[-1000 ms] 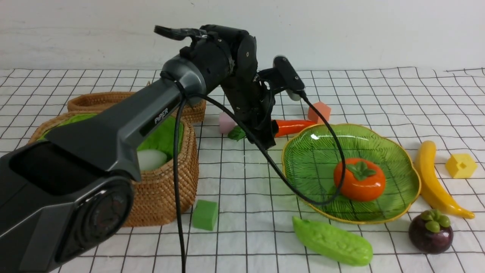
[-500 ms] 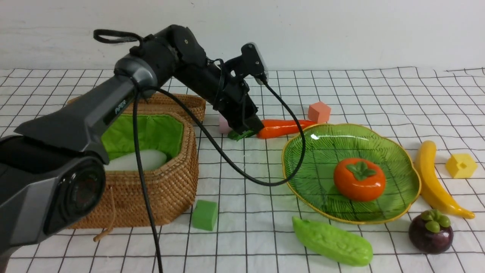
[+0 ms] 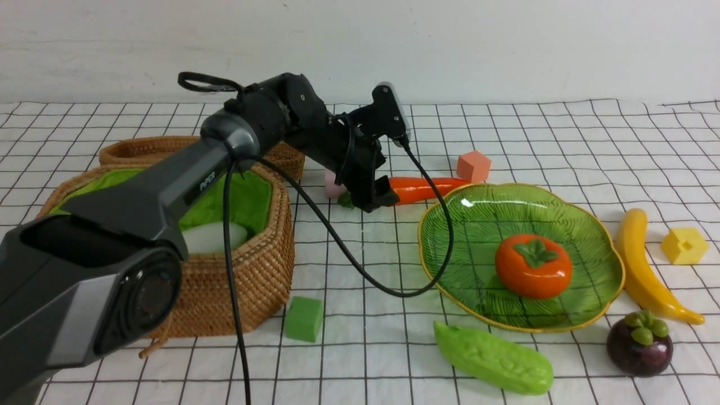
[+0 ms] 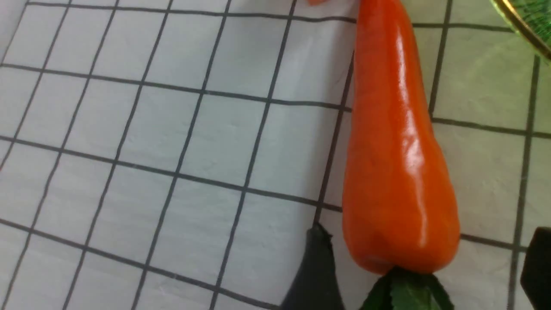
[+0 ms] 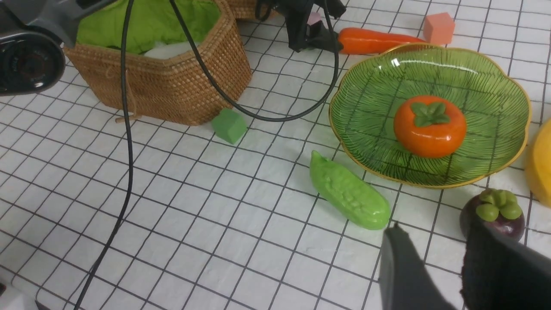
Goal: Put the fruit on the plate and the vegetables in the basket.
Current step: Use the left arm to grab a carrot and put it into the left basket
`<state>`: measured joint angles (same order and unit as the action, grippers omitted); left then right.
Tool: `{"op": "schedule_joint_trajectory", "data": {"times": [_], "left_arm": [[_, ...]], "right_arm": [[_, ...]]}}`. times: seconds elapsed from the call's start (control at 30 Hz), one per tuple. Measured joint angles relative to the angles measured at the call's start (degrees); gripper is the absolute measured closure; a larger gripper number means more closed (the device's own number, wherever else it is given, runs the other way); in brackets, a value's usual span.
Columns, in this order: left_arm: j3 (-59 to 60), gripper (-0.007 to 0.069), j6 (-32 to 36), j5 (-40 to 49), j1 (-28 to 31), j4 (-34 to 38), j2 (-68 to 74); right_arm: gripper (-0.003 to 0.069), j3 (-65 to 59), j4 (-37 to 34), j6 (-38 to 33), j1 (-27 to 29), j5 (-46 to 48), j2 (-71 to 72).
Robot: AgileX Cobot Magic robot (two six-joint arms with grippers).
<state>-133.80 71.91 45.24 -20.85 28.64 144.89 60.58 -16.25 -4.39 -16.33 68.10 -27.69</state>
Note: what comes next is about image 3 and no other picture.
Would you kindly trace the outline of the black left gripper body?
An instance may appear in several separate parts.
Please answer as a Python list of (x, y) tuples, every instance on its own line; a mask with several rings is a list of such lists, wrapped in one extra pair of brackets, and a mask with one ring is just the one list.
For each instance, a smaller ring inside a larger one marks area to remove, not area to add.
[(381, 177), (376, 177), (376, 170), (386, 158), (380, 138), (362, 132), (356, 118), (359, 109), (334, 115), (324, 107), (293, 108), (292, 146), (334, 172), (353, 202), (365, 205), (377, 195)]

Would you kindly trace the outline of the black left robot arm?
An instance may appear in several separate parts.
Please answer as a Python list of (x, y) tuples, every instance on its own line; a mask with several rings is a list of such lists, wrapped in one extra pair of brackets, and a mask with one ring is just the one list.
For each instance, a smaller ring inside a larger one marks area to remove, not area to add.
[(178, 84), (236, 95), (206, 118), (190, 146), (3, 237), (3, 404), (33, 404), (57, 371), (87, 366), (160, 326), (190, 256), (180, 220), (222, 176), (249, 170), (279, 143), (335, 172), (363, 211), (398, 202), (388, 177), (375, 178), (385, 164), (379, 138), (397, 145), (408, 138), (392, 84), (378, 84), (370, 105), (340, 115), (303, 75), (244, 87), (182, 72)]

